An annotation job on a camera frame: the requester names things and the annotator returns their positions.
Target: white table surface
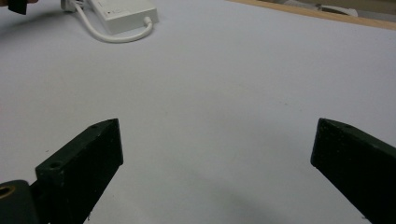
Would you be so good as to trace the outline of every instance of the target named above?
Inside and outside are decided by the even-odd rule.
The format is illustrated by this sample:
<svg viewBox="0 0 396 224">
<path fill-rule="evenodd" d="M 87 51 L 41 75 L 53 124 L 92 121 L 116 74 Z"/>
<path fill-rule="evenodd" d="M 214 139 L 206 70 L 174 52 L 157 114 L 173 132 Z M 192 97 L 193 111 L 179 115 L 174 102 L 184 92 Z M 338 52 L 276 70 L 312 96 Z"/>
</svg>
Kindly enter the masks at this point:
<svg viewBox="0 0 396 224">
<path fill-rule="evenodd" d="M 396 32 L 152 2 L 153 34 L 118 45 L 59 1 L 0 8 L 0 182 L 32 183 L 86 127 L 119 118 L 125 163 L 89 223 L 369 223 L 309 159 L 319 118 L 396 146 Z"/>
</svg>

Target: power cord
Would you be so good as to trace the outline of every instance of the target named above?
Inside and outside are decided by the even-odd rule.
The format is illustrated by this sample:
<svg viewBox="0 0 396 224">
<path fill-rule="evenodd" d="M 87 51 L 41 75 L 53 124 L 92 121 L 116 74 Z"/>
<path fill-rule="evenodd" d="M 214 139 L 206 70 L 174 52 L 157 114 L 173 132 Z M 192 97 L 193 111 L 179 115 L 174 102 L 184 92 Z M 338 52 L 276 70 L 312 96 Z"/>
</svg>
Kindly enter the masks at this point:
<svg viewBox="0 0 396 224">
<path fill-rule="evenodd" d="M 92 27 L 91 23 L 88 21 L 88 18 L 85 16 L 85 13 L 81 8 L 82 3 L 79 1 L 73 1 L 73 4 L 76 7 L 78 14 L 82 18 L 82 21 L 84 22 L 85 26 L 87 27 L 87 29 L 91 33 L 91 35 L 93 35 L 93 37 L 95 37 L 99 40 L 102 40 L 104 42 L 107 42 L 107 43 L 127 43 L 127 42 L 136 41 L 138 39 L 148 36 L 153 30 L 153 24 L 152 24 L 151 18 L 145 17 L 144 23 L 146 25 L 146 29 L 138 35 L 133 35 L 133 36 L 128 36 L 128 37 L 114 37 L 111 35 L 103 35 L 103 34 L 99 33 L 98 31 L 96 31 Z"/>
</svg>

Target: black object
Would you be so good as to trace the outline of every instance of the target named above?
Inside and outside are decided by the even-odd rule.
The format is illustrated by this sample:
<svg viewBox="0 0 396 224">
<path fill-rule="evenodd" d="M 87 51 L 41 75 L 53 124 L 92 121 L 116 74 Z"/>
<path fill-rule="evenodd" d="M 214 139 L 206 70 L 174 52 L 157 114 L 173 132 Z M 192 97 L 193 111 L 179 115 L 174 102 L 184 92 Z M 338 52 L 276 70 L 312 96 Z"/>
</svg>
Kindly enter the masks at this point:
<svg viewBox="0 0 396 224">
<path fill-rule="evenodd" d="M 0 185 L 2 224 L 81 224 L 123 164 L 117 119 L 92 125 L 35 168 Z"/>
<path fill-rule="evenodd" d="M 311 163 L 374 224 L 396 223 L 396 148 L 320 119 Z"/>
<path fill-rule="evenodd" d="M 8 9 L 26 15 L 27 0 L 8 0 Z"/>
</svg>

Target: white surface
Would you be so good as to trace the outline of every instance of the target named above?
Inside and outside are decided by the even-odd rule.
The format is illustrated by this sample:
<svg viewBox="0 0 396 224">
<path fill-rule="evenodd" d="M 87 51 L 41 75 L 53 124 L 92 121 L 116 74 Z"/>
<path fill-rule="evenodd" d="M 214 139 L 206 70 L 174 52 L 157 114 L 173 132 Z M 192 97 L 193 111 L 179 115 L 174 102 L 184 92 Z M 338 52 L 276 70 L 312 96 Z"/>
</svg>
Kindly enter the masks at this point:
<svg viewBox="0 0 396 224">
<path fill-rule="evenodd" d="M 321 11 L 326 11 L 326 9 L 330 9 L 330 10 L 333 10 L 333 11 L 336 11 L 336 12 L 341 12 L 341 13 L 344 13 L 346 15 L 353 16 L 353 17 L 359 17 L 358 11 L 356 9 L 353 9 L 353 8 L 324 6 L 324 5 L 320 6 L 320 10 Z"/>
<path fill-rule="evenodd" d="M 0 181 L 33 182 L 119 118 L 125 164 L 90 223 L 368 223 L 309 158 L 320 117 L 396 146 L 396 32 L 152 2 L 161 22 L 126 45 L 92 39 L 56 1 L 0 8 Z"/>
</svg>

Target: screw hole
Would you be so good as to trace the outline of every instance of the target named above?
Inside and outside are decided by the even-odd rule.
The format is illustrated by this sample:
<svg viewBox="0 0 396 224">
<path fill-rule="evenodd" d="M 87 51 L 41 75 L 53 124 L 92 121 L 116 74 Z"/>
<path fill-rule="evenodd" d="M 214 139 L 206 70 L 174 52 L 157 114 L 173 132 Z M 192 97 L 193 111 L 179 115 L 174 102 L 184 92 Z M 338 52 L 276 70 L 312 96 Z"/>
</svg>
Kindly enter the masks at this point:
<svg viewBox="0 0 396 224">
<path fill-rule="evenodd" d="M 14 186 L 0 187 L 0 199 L 6 198 L 8 195 L 12 194 L 12 192 L 14 192 L 14 190 L 15 190 Z"/>
<path fill-rule="evenodd" d="M 62 165 L 61 162 L 55 161 L 55 162 L 53 162 L 53 163 L 51 163 L 51 164 L 49 165 L 49 168 L 50 168 L 50 169 L 56 169 L 56 168 L 59 168 L 61 165 Z"/>
</svg>

